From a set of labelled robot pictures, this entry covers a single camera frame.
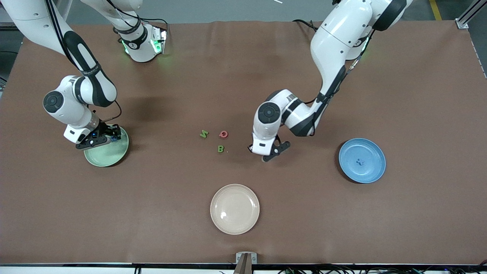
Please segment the yellow tape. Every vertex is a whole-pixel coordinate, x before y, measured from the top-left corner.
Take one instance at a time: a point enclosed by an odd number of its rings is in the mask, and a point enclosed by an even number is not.
[[[430,0],[431,10],[433,10],[434,19],[441,21],[440,10],[438,10],[438,5],[435,0]]]

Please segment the gray floor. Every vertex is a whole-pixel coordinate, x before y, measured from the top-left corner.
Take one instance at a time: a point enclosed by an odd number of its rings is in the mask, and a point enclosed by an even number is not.
[[[169,23],[292,21],[294,19],[320,21],[333,9],[332,0],[281,1],[282,4],[275,0],[145,0],[138,14],[145,18],[163,18]],[[443,20],[458,17],[471,1],[436,0]],[[434,20],[429,0],[414,0],[402,19]],[[109,24],[104,17],[79,0],[73,1],[67,22],[69,24]],[[487,65],[487,8],[484,8],[469,23],[469,26],[479,58]],[[19,32],[0,31],[0,51],[17,52],[21,40],[22,34]],[[15,57],[15,54],[0,52],[0,77],[8,80]]]

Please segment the table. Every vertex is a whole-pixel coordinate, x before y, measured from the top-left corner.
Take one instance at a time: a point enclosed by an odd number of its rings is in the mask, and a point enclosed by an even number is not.
[[[107,25],[74,29],[118,87],[116,122],[131,147],[118,165],[97,168],[64,139],[42,99],[78,72],[26,40],[0,102],[2,263],[232,262],[238,251],[257,252],[261,263],[484,259],[487,82],[453,21],[377,32],[316,135],[282,128],[292,146],[269,163],[247,150],[253,115],[277,89],[316,96],[311,29],[172,25],[168,55],[148,63],[125,55]],[[376,183],[352,183],[338,168],[341,144],[355,137],[386,155]],[[250,187],[261,204],[243,235],[210,219],[213,195],[230,183]]]

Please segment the green plate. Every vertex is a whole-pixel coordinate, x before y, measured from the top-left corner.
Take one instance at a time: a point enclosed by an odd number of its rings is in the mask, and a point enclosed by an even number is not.
[[[122,137],[120,140],[84,151],[90,164],[97,167],[107,167],[116,164],[123,158],[129,149],[129,136],[122,127],[120,127],[120,131]]]

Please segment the beige plate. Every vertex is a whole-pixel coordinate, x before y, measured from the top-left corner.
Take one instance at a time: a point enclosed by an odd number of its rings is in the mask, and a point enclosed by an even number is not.
[[[249,231],[259,218],[260,206],[248,187],[231,184],[222,187],[211,201],[210,214],[219,230],[239,235]]]

